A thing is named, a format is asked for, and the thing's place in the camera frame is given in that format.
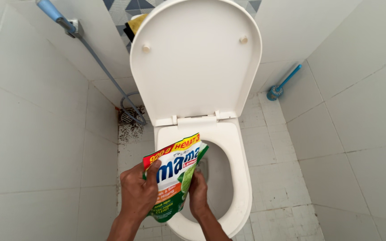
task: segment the toilet lid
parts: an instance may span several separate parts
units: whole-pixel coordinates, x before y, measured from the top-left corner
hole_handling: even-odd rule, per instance
[[[216,111],[239,117],[261,54],[259,29],[236,3],[167,0],[138,29],[130,66],[153,126],[162,126]]]

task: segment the floor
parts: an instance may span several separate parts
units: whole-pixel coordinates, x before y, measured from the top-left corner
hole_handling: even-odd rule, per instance
[[[239,124],[253,204],[249,220],[232,240],[324,241],[279,102],[268,101],[264,93],[249,95]],[[118,150],[120,174],[154,151],[153,126],[150,123],[144,127],[120,125]],[[117,192],[120,211],[121,195]],[[165,223],[147,217],[135,240],[181,239]]]

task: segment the detergent pouch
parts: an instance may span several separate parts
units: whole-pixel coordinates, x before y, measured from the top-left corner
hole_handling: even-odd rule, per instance
[[[154,161],[159,159],[162,162],[156,176],[159,194],[147,216],[166,222],[183,209],[196,164],[207,149],[208,145],[197,133],[142,158],[144,179]]]

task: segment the bathroom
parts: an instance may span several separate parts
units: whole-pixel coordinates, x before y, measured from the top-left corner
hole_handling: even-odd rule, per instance
[[[138,91],[120,26],[163,1],[51,2],[81,20],[122,89]],[[251,210],[231,238],[386,241],[386,1],[235,3],[254,18],[262,54],[238,118]],[[0,0],[0,240],[108,237],[118,176],[156,150],[145,108],[146,125],[119,123],[121,97],[35,0]],[[147,217],[135,240],[182,239]]]

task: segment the toilet brush handle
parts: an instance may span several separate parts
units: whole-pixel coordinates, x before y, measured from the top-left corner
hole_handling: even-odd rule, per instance
[[[287,83],[288,80],[291,79],[291,77],[293,77],[294,74],[297,73],[297,71],[299,71],[299,69],[302,67],[301,64],[299,64],[294,70],[293,72],[287,77],[287,79],[284,80],[284,82],[282,82],[282,84],[280,86],[278,86],[278,88],[276,88],[276,91],[278,92],[279,90],[281,90],[282,86],[285,85],[285,83]]]

